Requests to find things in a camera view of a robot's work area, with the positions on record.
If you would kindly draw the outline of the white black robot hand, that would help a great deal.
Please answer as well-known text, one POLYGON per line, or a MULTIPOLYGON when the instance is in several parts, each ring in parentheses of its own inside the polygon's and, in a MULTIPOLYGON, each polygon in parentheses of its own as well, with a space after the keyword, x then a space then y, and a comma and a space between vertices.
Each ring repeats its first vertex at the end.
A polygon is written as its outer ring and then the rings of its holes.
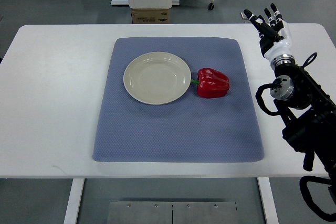
POLYGON ((274 70, 283 64, 295 64, 292 55, 292 39, 287 22, 275 4, 270 9, 265 8, 266 18, 256 16, 250 10, 244 10, 247 19, 259 33, 259 45, 262 56, 270 63, 274 70))

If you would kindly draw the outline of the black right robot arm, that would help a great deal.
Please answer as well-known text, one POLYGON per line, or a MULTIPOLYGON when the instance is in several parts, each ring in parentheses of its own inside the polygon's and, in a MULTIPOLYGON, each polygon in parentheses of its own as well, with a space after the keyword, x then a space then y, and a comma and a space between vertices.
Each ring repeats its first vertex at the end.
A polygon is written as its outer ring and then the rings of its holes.
POLYGON ((313 53, 302 66, 288 54, 271 60, 276 78, 258 88, 256 100, 266 114, 282 118, 282 137, 296 152, 305 154, 304 170, 313 170, 315 157, 323 164, 328 178, 303 176, 299 186, 307 206, 321 219, 334 222, 335 214, 321 210, 308 188, 308 183, 328 185, 335 199, 335 103, 305 70, 316 57, 313 53))

